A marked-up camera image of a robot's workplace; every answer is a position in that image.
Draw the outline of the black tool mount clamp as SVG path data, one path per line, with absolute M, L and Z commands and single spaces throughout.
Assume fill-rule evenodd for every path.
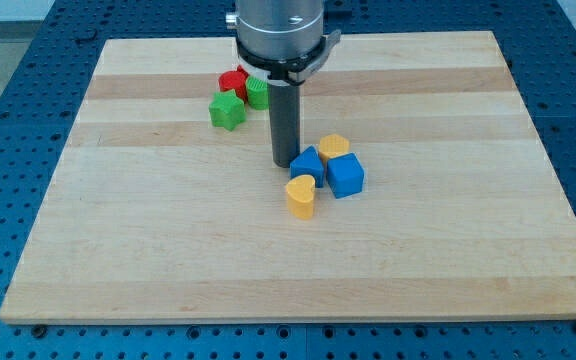
M 336 29 L 322 35 L 319 43 L 309 52 L 282 60 L 254 55 L 239 40 L 236 40 L 236 44 L 240 64 L 249 75 L 273 86 L 300 86 L 323 67 L 332 49 L 340 42 L 341 35 L 341 30 Z

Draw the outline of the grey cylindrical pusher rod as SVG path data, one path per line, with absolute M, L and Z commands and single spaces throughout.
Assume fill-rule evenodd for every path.
M 300 154 L 300 88 L 270 85 L 268 104 L 273 161 L 289 168 Z

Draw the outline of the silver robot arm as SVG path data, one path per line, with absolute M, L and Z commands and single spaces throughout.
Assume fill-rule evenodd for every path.
M 340 42 L 324 33 L 323 0 L 237 0 L 226 25 L 236 31 L 244 70 L 268 86 L 274 163 L 287 168 L 300 154 L 300 86 Z

